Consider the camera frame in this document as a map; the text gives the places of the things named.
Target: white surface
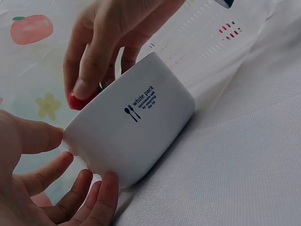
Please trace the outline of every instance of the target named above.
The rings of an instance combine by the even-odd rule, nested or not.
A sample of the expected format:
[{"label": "white surface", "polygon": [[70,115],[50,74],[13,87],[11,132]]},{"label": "white surface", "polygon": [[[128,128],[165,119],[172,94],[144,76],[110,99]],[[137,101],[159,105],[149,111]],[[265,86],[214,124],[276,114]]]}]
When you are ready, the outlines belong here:
[{"label": "white surface", "polygon": [[299,226],[301,3],[277,4],[220,100],[198,113],[116,225]]},{"label": "white surface", "polygon": [[157,162],[194,109],[192,95],[151,53],[75,117],[64,141],[93,173],[115,172],[120,188],[126,188]]}]

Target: fingernail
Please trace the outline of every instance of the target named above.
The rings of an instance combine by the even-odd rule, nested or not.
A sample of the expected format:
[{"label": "fingernail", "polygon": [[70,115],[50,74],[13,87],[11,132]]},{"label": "fingernail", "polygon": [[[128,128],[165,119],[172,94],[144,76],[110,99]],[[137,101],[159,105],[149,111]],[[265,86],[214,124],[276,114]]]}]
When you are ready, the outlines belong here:
[{"label": "fingernail", "polygon": [[74,95],[79,100],[85,100],[90,96],[90,86],[87,82],[79,79],[73,89]]}]

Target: white container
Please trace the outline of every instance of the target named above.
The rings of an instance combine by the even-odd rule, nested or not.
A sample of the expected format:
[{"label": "white container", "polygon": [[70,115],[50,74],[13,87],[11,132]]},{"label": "white container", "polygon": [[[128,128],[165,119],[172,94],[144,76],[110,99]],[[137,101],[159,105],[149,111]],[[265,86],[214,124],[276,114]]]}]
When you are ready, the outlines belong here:
[{"label": "white container", "polygon": [[151,169],[194,109],[191,94],[152,53],[81,110],[64,141],[93,173],[114,172],[126,188]]}]

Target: fork icon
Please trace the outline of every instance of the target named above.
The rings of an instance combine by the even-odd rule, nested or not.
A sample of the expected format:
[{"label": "fork icon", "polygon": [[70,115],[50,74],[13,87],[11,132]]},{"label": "fork icon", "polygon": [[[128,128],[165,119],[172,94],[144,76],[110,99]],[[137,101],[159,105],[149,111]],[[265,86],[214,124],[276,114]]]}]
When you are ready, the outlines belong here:
[{"label": "fork icon", "polygon": [[139,119],[141,119],[141,117],[134,111],[134,109],[132,108],[131,105],[128,105],[128,108],[129,108],[132,112],[134,112],[134,113],[136,114],[136,116],[137,116]]}]

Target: spoon icon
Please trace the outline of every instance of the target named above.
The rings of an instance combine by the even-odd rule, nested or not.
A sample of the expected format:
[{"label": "spoon icon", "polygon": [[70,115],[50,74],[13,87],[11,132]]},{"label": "spoon icon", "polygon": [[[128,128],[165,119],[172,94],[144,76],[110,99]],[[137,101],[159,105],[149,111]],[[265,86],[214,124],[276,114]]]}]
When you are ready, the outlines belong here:
[{"label": "spoon icon", "polygon": [[131,114],[131,112],[130,112],[130,110],[129,110],[128,108],[125,108],[124,111],[125,111],[127,114],[129,114],[129,115],[132,116],[132,114]]},{"label": "spoon icon", "polygon": [[132,112],[134,112],[134,113],[137,115],[137,117],[138,117],[139,119],[141,119],[141,117],[134,111],[134,109],[132,108],[131,105],[128,105],[128,108],[129,108]]}]

